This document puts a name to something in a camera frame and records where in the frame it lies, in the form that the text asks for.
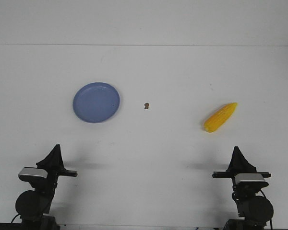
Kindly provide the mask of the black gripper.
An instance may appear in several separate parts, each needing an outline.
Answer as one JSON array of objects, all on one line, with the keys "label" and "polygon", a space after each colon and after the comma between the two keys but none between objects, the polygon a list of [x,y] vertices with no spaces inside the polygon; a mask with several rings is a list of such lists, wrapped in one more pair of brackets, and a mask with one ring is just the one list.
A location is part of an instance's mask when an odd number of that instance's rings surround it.
[{"label": "black gripper", "polygon": [[243,156],[238,146],[235,146],[231,161],[225,172],[213,172],[213,178],[230,178],[233,183],[233,192],[239,196],[253,196],[269,183],[265,180],[271,177],[269,172],[256,172],[256,168],[251,165]]},{"label": "black gripper", "polygon": [[30,181],[30,185],[40,191],[49,192],[55,190],[58,184],[58,178],[60,176],[77,177],[78,172],[72,170],[66,170],[62,155],[60,144],[56,144],[51,152],[41,161],[36,163],[37,168],[49,170],[46,179],[35,179]]}]

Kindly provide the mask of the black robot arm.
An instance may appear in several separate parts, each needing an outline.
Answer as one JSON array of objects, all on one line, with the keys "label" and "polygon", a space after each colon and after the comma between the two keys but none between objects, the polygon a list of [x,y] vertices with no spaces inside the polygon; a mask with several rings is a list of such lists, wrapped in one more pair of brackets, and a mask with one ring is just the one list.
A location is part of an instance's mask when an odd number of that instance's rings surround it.
[{"label": "black robot arm", "polygon": [[212,177],[232,180],[232,199],[236,203],[239,217],[257,225],[272,219],[274,209],[271,202],[264,195],[258,195],[263,188],[269,186],[266,178],[270,178],[271,173],[257,171],[239,147],[234,147],[228,168],[224,172],[213,172]]},{"label": "black robot arm", "polygon": [[59,144],[43,160],[37,162],[36,167],[21,169],[18,178],[32,187],[32,190],[21,193],[15,203],[23,224],[41,223],[46,219],[55,222],[53,217],[46,214],[50,211],[60,176],[77,177],[78,172],[65,168]]}]

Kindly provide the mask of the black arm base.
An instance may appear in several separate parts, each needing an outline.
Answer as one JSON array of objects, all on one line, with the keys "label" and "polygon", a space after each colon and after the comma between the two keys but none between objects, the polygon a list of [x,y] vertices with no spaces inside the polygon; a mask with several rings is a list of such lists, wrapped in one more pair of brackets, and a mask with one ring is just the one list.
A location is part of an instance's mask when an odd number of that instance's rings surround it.
[{"label": "black arm base", "polygon": [[0,223],[0,230],[60,230],[53,216],[42,216],[38,220],[24,219],[21,223]]},{"label": "black arm base", "polygon": [[248,219],[229,219],[224,230],[263,230],[266,222],[256,222]]}]

